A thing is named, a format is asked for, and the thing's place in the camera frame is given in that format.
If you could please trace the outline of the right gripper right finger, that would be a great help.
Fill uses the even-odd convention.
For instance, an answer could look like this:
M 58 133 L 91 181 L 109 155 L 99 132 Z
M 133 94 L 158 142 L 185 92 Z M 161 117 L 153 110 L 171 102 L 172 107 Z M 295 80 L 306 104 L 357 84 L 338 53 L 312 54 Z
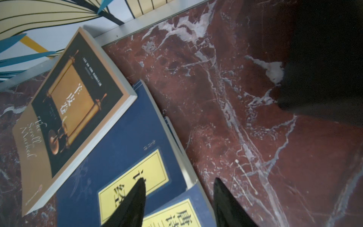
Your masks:
M 257 227 L 220 178 L 214 181 L 213 210 L 217 227 Z

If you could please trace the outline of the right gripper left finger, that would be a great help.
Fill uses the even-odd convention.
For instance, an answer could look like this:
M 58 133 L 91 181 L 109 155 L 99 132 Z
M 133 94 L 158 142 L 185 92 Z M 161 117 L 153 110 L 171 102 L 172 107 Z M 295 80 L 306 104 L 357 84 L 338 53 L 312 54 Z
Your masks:
M 146 204 L 146 185 L 140 178 L 102 227 L 141 227 Z

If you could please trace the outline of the brown cover book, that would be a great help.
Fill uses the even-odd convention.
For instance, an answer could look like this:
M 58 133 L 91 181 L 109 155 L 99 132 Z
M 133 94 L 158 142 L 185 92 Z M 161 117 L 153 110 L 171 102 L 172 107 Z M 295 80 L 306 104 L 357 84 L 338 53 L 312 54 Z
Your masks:
M 52 198 L 136 99 L 103 48 L 79 28 L 13 128 L 22 215 Z

